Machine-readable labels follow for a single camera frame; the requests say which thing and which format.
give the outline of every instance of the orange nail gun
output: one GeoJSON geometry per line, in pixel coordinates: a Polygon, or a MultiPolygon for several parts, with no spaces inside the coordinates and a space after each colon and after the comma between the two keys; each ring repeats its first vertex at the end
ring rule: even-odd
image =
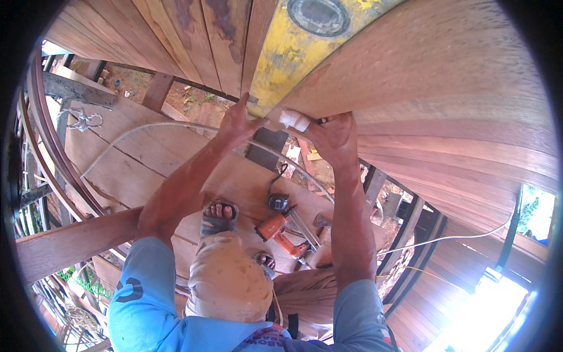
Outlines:
{"type": "Polygon", "coordinates": [[[301,264],[307,266],[309,269],[312,269],[305,260],[304,255],[301,254],[304,249],[309,248],[310,245],[308,241],[296,246],[284,235],[288,217],[295,211],[296,207],[297,204],[289,207],[286,211],[276,214],[264,221],[262,225],[256,226],[254,230],[264,240],[264,242],[273,238],[274,241],[276,241],[276,243],[279,244],[279,246],[287,252],[291,258],[297,259],[301,264]]]}

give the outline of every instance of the blue shirt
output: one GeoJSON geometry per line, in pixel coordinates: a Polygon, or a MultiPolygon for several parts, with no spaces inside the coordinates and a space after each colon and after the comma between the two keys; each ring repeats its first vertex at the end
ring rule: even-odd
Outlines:
{"type": "Polygon", "coordinates": [[[292,340],[271,322],[178,318],[174,253],[155,237],[129,251],[109,306],[108,328],[115,351],[393,351],[383,340],[383,306],[371,280],[344,288],[334,301],[334,344],[292,340]]]}

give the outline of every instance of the man's left hand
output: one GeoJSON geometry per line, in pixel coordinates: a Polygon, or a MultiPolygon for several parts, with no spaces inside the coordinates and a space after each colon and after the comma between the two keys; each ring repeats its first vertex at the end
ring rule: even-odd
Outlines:
{"type": "Polygon", "coordinates": [[[244,93],[238,103],[231,106],[219,127],[216,139],[224,142],[229,149],[236,148],[247,139],[251,138],[257,129],[266,125],[269,120],[266,118],[250,121],[248,119],[248,109],[246,107],[249,94],[244,93]]]}

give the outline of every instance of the yellow level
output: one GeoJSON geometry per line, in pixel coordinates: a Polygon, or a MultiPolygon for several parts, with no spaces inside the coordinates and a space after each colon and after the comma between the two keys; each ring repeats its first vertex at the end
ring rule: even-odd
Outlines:
{"type": "Polygon", "coordinates": [[[324,59],[402,0],[280,0],[258,59],[248,110],[266,116],[324,59]]]}

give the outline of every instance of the sandal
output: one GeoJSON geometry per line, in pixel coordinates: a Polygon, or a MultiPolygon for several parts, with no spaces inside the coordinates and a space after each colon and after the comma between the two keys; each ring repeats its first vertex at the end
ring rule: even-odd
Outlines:
{"type": "Polygon", "coordinates": [[[235,229],[236,222],[239,220],[239,208],[228,200],[216,200],[212,202],[203,212],[202,224],[200,227],[201,236],[215,235],[220,232],[233,231],[235,229]],[[224,209],[226,206],[231,207],[233,210],[233,217],[231,219],[225,219],[222,217],[213,217],[205,214],[205,211],[211,208],[211,206],[220,204],[224,209]]]}
{"type": "Polygon", "coordinates": [[[258,253],[256,253],[255,255],[252,256],[252,260],[258,264],[262,270],[264,270],[264,275],[269,277],[270,279],[274,278],[274,275],[276,274],[275,271],[270,268],[269,266],[267,266],[265,263],[260,261],[260,257],[261,256],[265,256],[266,260],[268,259],[272,259],[274,261],[274,268],[276,267],[276,260],[274,259],[274,257],[269,254],[268,252],[264,252],[264,251],[260,251],[258,253]]]}

